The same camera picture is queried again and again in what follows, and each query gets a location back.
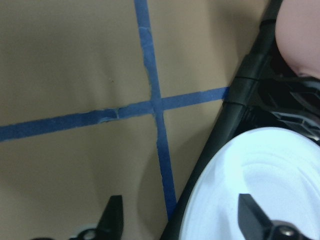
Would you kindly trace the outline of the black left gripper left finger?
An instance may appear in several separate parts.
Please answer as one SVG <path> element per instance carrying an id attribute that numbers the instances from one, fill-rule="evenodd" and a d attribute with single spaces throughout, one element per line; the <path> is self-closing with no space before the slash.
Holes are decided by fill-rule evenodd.
<path id="1" fill-rule="evenodd" d="M 112 195 L 96 226 L 98 240 L 120 240 L 124 230 L 123 197 Z"/>

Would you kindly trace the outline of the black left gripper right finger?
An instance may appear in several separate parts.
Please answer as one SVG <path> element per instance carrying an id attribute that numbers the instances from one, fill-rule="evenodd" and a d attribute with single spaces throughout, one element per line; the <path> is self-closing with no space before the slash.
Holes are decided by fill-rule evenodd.
<path id="1" fill-rule="evenodd" d="M 237 222 L 245 240 L 266 240 L 273 227 L 272 221 L 248 193 L 238 196 Z"/>

